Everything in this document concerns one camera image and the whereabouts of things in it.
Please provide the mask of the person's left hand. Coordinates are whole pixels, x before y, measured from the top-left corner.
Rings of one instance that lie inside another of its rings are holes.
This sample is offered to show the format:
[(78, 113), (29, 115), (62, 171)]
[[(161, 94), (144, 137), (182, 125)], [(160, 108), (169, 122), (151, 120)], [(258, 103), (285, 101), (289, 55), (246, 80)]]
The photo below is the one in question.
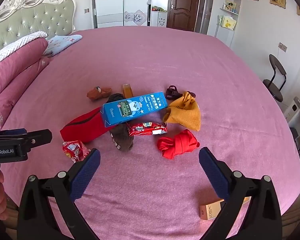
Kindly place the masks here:
[(7, 212), (7, 198), (4, 190), (4, 175), (0, 171), (0, 220), (6, 220), (8, 218)]

